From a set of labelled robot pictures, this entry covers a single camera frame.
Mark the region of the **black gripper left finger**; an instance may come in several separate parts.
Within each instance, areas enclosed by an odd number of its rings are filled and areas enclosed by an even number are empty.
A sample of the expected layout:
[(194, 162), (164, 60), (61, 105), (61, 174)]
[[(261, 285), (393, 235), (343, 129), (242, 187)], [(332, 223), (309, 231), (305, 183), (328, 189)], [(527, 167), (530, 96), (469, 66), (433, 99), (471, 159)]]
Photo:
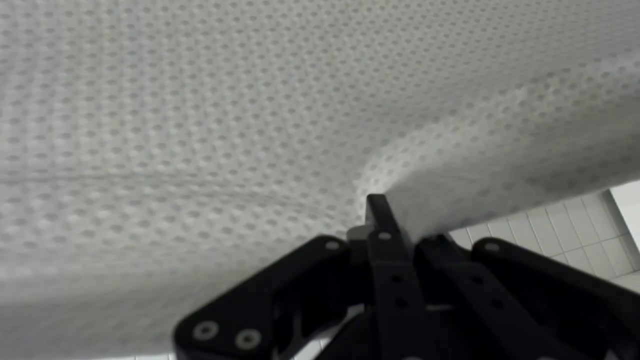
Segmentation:
[(406, 238), (381, 194), (347, 238), (316, 236), (184, 316), (177, 360), (292, 360), (313, 336), (316, 360), (425, 360), (425, 311)]

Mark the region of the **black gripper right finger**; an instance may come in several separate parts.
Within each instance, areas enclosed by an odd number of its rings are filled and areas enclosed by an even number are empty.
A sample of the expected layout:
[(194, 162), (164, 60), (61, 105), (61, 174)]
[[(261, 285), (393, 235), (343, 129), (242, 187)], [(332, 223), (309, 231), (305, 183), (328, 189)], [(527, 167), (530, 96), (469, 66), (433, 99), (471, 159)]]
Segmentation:
[(640, 360), (640, 297), (501, 238), (417, 242), (436, 338), (453, 360)]

